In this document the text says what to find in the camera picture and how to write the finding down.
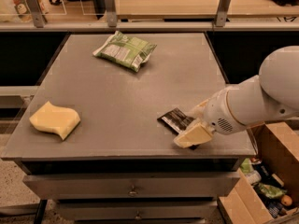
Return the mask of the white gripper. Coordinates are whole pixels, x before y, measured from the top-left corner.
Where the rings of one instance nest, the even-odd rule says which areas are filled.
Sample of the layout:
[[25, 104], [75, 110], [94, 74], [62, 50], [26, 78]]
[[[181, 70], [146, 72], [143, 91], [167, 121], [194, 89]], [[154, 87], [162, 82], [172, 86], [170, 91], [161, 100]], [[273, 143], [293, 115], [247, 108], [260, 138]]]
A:
[[230, 90], [228, 87], [214, 93], [208, 100], [187, 112], [189, 117], [196, 120], [174, 139], [177, 146], [187, 148], [204, 144], [212, 139], [215, 131], [229, 135], [246, 129], [246, 126], [235, 118], [228, 105]]

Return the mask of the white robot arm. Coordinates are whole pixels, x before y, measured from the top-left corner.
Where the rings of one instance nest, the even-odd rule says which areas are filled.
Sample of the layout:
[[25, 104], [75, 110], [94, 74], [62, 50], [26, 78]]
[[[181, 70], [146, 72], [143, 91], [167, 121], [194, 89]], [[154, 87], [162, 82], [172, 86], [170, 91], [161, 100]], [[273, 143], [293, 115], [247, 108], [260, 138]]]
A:
[[228, 86], [195, 106], [193, 121], [174, 142], [182, 148], [209, 142], [217, 133], [229, 135], [265, 121], [287, 119], [299, 113], [299, 47], [270, 53], [259, 74]]

